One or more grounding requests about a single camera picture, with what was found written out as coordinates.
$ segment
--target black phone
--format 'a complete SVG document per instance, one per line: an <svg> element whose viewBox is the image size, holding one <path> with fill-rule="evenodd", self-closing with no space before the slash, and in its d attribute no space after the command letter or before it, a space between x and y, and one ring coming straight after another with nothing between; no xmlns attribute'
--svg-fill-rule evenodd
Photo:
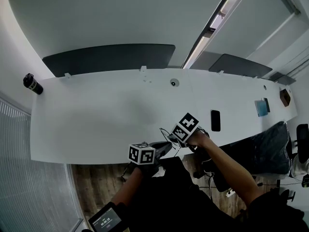
<svg viewBox="0 0 309 232"><path fill-rule="evenodd" d="M119 232L124 231L128 226L120 216L119 209L121 206L116 206L109 202L98 213L96 213L88 221L95 232Z"/></svg>
<svg viewBox="0 0 309 232"><path fill-rule="evenodd" d="M269 104L268 104L268 99L267 99L267 98L264 98L264 100L265 100L265 102L266 102L267 111L270 112Z"/></svg>
<svg viewBox="0 0 309 232"><path fill-rule="evenodd" d="M211 130L221 131L220 112L211 110Z"/></svg>

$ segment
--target black pants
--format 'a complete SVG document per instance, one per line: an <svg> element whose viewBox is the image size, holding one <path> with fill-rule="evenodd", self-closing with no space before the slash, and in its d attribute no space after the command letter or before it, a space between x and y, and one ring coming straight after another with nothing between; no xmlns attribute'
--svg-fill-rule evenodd
<svg viewBox="0 0 309 232"><path fill-rule="evenodd" d="M165 175L145 180L135 195L130 206L131 232L199 231L206 229L207 218L232 219L193 184L179 157L164 159L162 165Z"/></svg>

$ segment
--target black sleeve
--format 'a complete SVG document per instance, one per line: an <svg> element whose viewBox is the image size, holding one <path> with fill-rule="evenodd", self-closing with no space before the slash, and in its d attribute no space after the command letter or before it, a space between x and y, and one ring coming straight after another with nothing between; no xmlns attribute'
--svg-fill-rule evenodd
<svg viewBox="0 0 309 232"><path fill-rule="evenodd" d="M254 230L302 229L309 231L303 221L304 212L286 204L276 191L270 191L252 201L248 224Z"/></svg>

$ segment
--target watch screen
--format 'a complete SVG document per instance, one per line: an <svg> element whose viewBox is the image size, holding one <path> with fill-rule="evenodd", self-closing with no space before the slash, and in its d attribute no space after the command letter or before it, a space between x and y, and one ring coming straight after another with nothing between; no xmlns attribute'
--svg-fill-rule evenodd
<svg viewBox="0 0 309 232"><path fill-rule="evenodd" d="M97 232L107 232L120 222L121 219L118 217L113 208L109 208L93 223L93 226L96 228Z"/></svg>

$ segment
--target power strip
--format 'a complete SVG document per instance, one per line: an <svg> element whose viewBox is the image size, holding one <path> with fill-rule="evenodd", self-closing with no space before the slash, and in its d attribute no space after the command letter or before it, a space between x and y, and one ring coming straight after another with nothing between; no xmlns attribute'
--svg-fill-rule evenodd
<svg viewBox="0 0 309 232"><path fill-rule="evenodd" d="M231 197L234 193L235 193L235 191L234 191L232 188L230 188L229 190L226 191L226 196L229 198L229 197Z"/></svg>

